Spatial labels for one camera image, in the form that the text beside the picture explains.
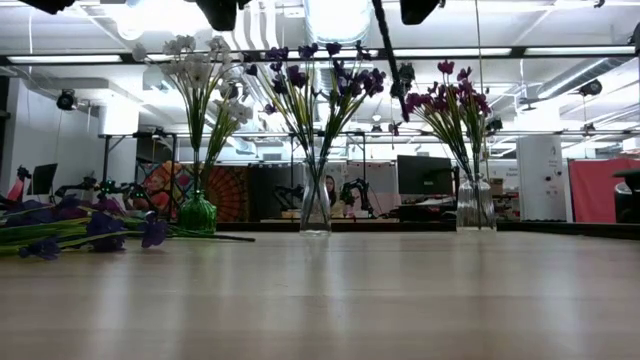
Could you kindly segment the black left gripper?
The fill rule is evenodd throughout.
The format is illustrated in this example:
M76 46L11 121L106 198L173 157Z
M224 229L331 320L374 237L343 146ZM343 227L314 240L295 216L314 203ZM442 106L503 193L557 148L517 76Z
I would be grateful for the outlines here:
M238 12L251 0L195 0L211 28L216 31L233 31Z

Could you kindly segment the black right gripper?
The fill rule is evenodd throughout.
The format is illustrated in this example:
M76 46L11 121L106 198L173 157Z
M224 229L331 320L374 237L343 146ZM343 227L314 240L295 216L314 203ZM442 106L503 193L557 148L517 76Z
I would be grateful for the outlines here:
M399 3L402 23L419 25L440 6L441 0L399 0Z

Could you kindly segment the green glass vase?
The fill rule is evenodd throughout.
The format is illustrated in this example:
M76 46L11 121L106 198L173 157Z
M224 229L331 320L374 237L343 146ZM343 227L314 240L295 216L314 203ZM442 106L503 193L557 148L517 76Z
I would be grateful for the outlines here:
M217 227L217 208L203 191L196 190L178 212L178 226L191 231L214 233Z

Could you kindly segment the clear ribbed glass vase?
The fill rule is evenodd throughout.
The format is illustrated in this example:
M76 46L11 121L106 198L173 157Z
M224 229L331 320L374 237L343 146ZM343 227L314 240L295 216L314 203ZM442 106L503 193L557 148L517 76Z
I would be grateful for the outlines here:
M472 180L464 177L458 187L456 226L458 228L496 227L491 187L482 174Z

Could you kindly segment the clear smooth glass vase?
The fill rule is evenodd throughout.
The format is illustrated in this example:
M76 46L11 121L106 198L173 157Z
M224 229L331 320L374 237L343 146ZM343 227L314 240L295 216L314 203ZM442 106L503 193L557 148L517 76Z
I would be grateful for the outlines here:
M326 159L304 163L304 194L300 212L300 233L325 236L331 232L331 204L326 189Z

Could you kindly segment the white ceiling pipe bundle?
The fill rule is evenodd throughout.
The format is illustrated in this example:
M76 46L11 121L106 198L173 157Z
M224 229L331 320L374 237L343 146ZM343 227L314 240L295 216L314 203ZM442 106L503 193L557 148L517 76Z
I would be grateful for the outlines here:
M283 47L284 29L278 27L284 0L251 0L236 12L235 27L224 36L231 48L233 79L242 85L242 103L262 112L271 100L263 82L274 72L265 54L271 48Z

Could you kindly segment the large black monitor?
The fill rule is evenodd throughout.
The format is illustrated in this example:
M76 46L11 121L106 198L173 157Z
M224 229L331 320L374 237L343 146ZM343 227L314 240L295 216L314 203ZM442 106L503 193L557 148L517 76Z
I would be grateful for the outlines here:
M448 158L399 155L396 161L401 195L452 195L453 173Z

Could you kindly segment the orange patterned tapestry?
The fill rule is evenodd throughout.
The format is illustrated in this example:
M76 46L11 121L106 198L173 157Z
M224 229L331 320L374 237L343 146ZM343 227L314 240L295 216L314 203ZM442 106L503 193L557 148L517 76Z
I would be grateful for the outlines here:
M155 205L169 210L172 201L172 218L177 219L179 208L193 195L193 164L173 164L139 161L136 164L136 181L150 190ZM217 208L218 222L245 222L249 219L248 169L237 166L216 165L208 179L199 185L205 198Z

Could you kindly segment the person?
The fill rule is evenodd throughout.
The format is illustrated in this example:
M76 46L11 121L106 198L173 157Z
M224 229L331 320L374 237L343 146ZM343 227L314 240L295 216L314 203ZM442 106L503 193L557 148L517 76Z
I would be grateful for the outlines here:
M336 190L336 182L331 175L326 176L325 187L329 196L331 217L343 218L345 204L339 199L338 192Z

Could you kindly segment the small black monitor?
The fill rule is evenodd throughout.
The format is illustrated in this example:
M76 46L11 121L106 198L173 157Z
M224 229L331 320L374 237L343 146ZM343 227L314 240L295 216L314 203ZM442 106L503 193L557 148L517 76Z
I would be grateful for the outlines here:
M51 192L58 164L39 165L34 168L28 195L47 195Z

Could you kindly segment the red partition cloth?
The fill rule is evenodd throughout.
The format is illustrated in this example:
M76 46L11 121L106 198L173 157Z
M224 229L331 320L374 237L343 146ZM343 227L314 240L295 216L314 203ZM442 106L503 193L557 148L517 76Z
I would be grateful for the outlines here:
M618 171L640 169L640 160L572 160L569 178L574 219L578 223L615 223L614 177Z

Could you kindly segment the silver ventilation duct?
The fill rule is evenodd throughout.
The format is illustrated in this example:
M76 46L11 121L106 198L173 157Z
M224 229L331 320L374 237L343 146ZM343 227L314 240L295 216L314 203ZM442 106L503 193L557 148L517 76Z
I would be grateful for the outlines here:
M371 0L303 0L303 7L310 42L353 45L368 37Z

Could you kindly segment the black overhead frame bar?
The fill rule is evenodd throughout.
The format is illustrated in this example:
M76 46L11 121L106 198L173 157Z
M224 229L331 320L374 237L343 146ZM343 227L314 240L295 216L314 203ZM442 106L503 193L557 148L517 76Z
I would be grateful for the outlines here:
M596 46L624 46L624 45L596 45ZM531 47L579 47L576 45L563 45L563 46L531 46ZM518 46L518 47L485 47L485 48L510 48L511 53L506 56L476 56L476 57L402 57L396 56L396 59L399 61L413 61L413 60L456 60L456 59L474 59L474 58L483 58L483 59L528 59L528 58L604 58L604 57L622 57L622 58L631 58L637 57L640 54L640 50L635 49L635 53L633 55L586 55L586 56L577 56L577 55L569 55L569 56L558 56L558 55L534 55L528 56L525 54L525 50L530 47ZM398 48L398 49L452 49L452 48ZM8 56L47 56L47 55L119 55L122 59L120 63L71 63L71 64L15 64L11 63L7 60ZM136 64L136 61L133 59L131 53L83 53L83 54L22 54L22 55L0 55L0 66L71 66L71 65L133 65Z

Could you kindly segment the black background table frame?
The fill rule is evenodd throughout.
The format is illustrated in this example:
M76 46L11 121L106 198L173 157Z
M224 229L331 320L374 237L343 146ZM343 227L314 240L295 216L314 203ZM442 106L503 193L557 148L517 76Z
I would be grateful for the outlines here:
M180 138L187 138L188 135L186 133L176 133L176 132L160 132L157 134L155 131L137 131L131 134L99 134L98 137L104 140L104 155L102 162L102 182L107 181L108 177L108 169L109 169L109 155L110 153L125 139L128 138L154 138L155 136L159 136L161 139L170 138L171 149L174 153L177 148L177 142ZM288 138L290 145L290 156L288 160L283 160L284 164L288 164L293 166L295 163L294 158L294 134L286 133L286 132L236 132L231 135L232 138L252 138L252 139L262 139L262 138ZM172 156L172 162L176 162L176 154L174 153Z

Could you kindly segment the black table edge rail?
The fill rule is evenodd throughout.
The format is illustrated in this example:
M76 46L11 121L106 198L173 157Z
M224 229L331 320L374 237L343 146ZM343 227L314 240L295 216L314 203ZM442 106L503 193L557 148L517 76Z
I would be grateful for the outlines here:
M222 232L297 232L300 224L294 221L222 222ZM498 232L532 232L576 235L640 241L640 224L602 224L566 222L498 222ZM456 224L448 222L393 222L391 220L364 220L359 222L336 220L333 232L455 232Z

